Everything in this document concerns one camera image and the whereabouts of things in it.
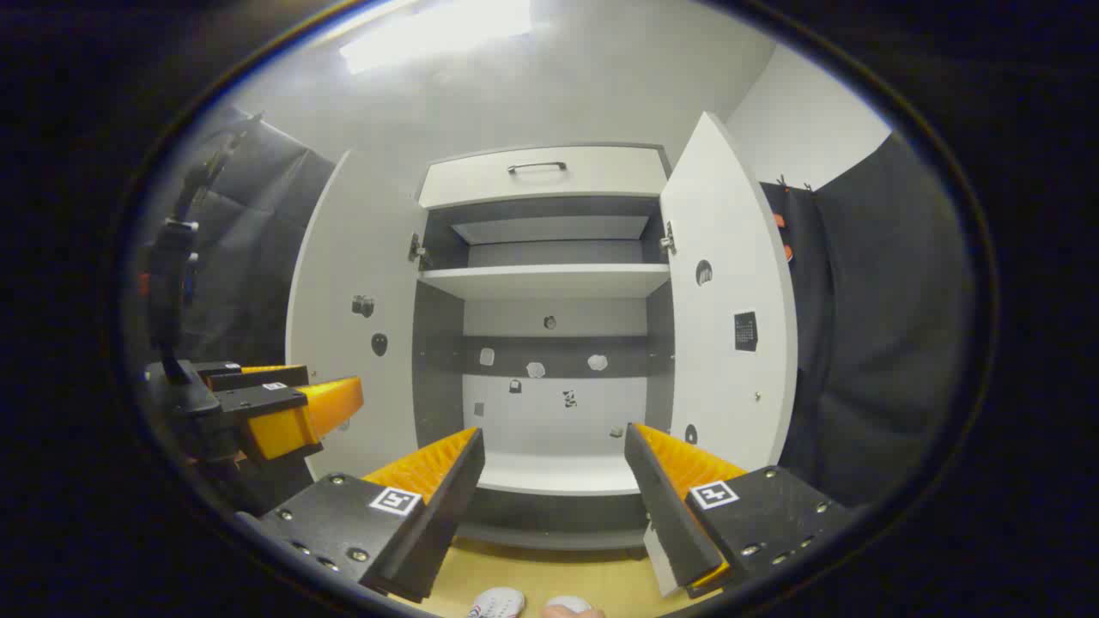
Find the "camera sticker white cabinet door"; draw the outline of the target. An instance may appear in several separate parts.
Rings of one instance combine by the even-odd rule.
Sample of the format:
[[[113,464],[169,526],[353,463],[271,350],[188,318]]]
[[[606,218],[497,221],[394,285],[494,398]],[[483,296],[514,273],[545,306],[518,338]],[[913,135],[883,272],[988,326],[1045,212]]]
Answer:
[[[285,358],[313,382],[360,379],[364,402],[346,429],[307,457],[314,478],[357,477],[417,449],[412,332],[419,266],[408,258],[428,214],[349,148],[328,179],[295,262]]]

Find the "white shoe cabinet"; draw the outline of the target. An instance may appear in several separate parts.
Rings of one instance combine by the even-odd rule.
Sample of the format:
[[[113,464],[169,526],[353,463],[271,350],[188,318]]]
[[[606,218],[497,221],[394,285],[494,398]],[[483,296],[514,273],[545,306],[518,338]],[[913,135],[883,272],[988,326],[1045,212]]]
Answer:
[[[428,271],[545,264],[668,264],[659,197],[558,197],[423,209]],[[636,241],[471,245],[452,224],[528,216],[648,216]],[[486,464],[468,529],[498,537],[488,508],[543,514],[636,508],[629,424],[671,434],[671,282],[643,299],[464,300],[417,279],[417,446],[482,429]],[[697,445],[693,437],[679,438]]]

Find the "short white cabinet shelf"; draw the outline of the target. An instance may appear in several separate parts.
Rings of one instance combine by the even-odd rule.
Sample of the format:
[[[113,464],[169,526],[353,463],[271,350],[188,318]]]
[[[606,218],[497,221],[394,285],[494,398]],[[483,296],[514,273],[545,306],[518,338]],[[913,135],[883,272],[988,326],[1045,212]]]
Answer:
[[[507,244],[557,241],[636,241],[648,216],[528,216],[452,224],[464,242]]]

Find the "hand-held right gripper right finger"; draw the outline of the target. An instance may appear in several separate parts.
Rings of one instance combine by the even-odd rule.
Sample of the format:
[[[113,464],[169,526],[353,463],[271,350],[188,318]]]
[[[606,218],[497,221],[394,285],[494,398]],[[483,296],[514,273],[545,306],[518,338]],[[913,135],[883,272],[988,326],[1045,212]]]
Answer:
[[[828,544],[854,512],[789,470],[740,470],[647,424],[629,424],[628,461],[654,565],[691,597],[733,591]]]

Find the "headphone sticker white cabinet door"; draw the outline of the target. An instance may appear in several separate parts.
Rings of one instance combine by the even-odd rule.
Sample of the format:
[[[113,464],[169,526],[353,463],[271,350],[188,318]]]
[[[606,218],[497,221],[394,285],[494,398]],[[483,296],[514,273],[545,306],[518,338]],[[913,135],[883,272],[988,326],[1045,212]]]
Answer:
[[[798,325],[780,227],[717,115],[699,117],[659,197],[671,222],[671,434],[741,470],[776,465],[792,422]]]

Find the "wide white cabinet shelf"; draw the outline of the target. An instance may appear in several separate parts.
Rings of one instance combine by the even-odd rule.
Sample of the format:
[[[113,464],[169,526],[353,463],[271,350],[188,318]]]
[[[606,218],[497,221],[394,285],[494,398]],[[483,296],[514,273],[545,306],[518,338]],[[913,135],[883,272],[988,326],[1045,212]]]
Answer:
[[[420,282],[464,300],[643,299],[670,282],[666,264],[545,264],[424,271]]]

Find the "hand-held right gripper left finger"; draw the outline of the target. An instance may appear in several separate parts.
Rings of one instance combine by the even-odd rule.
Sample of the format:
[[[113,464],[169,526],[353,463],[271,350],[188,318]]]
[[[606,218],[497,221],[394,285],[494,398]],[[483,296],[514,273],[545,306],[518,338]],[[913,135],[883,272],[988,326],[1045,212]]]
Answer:
[[[240,532],[329,591],[424,602],[477,490],[482,429],[467,427],[365,476],[330,473]]]

